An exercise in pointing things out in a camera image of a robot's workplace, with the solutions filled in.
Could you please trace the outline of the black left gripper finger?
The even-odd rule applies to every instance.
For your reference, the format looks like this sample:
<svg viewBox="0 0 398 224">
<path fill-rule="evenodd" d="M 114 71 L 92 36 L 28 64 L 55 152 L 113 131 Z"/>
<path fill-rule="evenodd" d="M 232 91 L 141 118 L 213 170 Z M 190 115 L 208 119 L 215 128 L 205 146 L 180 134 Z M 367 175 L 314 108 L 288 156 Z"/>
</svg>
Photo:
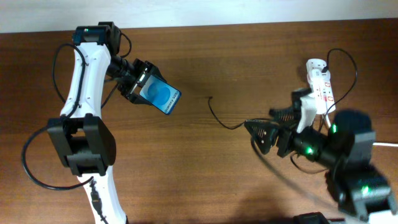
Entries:
<svg viewBox="0 0 398 224">
<path fill-rule="evenodd" d="M 148 66 L 149 73 L 151 75 L 155 76 L 159 80 L 162 80 L 164 83 L 167 83 L 167 80 L 162 76 L 162 74 L 157 66 L 155 66 L 151 62 L 146 62 L 146 65 Z"/>
<path fill-rule="evenodd" d="M 152 103 L 150 101 L 148 101 L 147 99 L 145 99 L 141 95 L 137 95 L 135 93 L 128 93 L 127 94 L 127 99 L 131 103 L 136 104 L 136 105 L 150 105 L 150 106 L 152 106 Z"/>
</svg>

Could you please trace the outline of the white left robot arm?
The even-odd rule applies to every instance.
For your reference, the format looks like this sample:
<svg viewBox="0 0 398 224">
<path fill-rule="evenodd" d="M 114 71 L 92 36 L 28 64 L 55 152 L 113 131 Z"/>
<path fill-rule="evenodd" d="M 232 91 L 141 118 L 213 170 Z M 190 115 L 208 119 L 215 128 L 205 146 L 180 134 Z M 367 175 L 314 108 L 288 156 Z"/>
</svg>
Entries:
<svg viewBox="0 0 398 224">
<path fill-rule="evenodd" d="M 127 223 L 113 178 L 116 140 L 101 119 L 105 77 L 117 82 L 133 104 L 159 107 L 179 94 L 148 61 L 128 62 L 119 55 L 123 33 L 113 22 L 79 26 L 72 36 L 75 67 L 60 117 L 48 121 L 48 134 L 64 167 L 88 196 L 95 223 Z"/>
</svg>

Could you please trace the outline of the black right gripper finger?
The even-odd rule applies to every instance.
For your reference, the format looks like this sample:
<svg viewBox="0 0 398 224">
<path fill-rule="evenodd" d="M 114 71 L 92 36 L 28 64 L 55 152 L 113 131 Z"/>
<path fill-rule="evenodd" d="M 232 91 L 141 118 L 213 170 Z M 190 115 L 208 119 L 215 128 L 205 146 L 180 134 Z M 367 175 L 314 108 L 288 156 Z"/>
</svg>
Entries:
<svg viewBox="0 0 398 224">
<path fill-rule="evenodd" d="M 275 145 L 279 133 L 279 125 L 277 123 L 249 119 L 244 122 L 244 127 L 263 155 L 267 154 Z"/>
<path fill-rule="evenodd" d="M 277 121 L 279 123 L 299 119 L 298 111 L 294 110 L 292 107 L 288 107 L 288 108 L 284 108 L 284 109 L 271 108 L 269 110 L 269 115 L 273 118 L 274 121 Z"/>
</svg>

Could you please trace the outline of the white charger adapter plug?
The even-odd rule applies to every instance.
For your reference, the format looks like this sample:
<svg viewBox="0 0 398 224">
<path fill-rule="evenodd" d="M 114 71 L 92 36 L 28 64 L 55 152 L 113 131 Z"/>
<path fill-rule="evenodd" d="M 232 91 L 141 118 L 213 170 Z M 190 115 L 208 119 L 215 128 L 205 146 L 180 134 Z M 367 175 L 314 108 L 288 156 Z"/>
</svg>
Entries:
<svg viewBox="0 0 398 224">
<path fill-rule="evenodd" d="M 329 77 L 328 71 L 324 72 L 323 69 L 326 67 L 326 62 L 319 58 L 311 58 L 306 62 L 306 68 L 309 79 L 320 78 L 325 79 Z"/>
</svg>

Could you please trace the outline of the white power strip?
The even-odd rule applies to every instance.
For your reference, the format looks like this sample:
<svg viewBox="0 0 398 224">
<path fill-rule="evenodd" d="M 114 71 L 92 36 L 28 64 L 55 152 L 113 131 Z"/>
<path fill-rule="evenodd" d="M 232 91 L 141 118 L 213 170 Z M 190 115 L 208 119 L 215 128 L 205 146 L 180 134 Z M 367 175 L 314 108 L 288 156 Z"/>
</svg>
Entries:
<svg viewBox="0 0 398 224">
<path fill-rule="evenodd" d="M 326 77 L 325 79 L 322 77 L 309 79 L 307 74 L 308 84 L 310 85 L 313 96 L 315 97 L 317 114 L 331 113 L 336 109 L 335 106 L 333 106 L 335 98 L 331 88 L 331 74 L 329 71 L 328 74 L 329 77 Z"/>
</svg>

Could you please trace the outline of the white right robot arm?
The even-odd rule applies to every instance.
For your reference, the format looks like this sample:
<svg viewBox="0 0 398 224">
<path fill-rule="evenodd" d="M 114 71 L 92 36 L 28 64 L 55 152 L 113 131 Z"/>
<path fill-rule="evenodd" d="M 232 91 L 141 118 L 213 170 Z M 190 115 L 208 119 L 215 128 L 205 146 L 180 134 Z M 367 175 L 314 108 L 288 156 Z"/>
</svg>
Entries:
<svg viewBox="0 0 398 224">
<path fill-rule="evenodd" d="M 315 113 L 302 110 L 293 119 L 249 119 L 244 127 L 260 156 L 276 146 L 279 157 L 295 153 L 326 168 L 326 186 L 338 210 L 362 223 L 397 222 L 397 200 L 388 180 L 371 164 L 376 133 L 360 111 L 336 114 L 327 134 L 312 127 Z"/>
</svg>

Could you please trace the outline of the blue Galaxy smartphone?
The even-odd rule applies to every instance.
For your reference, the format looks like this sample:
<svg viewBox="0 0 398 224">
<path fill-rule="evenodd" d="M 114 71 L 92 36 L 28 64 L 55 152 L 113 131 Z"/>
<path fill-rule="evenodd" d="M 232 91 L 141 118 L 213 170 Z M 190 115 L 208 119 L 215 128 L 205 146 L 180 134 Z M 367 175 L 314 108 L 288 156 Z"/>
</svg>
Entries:
<svg viewBox="0 0 398 224">
<path fill-rule="evenodd" d="M 139 92 L 140 96 L 166 115 L 170 115 L 181 97 L 181 92 L 151 75 Z"/>
</svg>

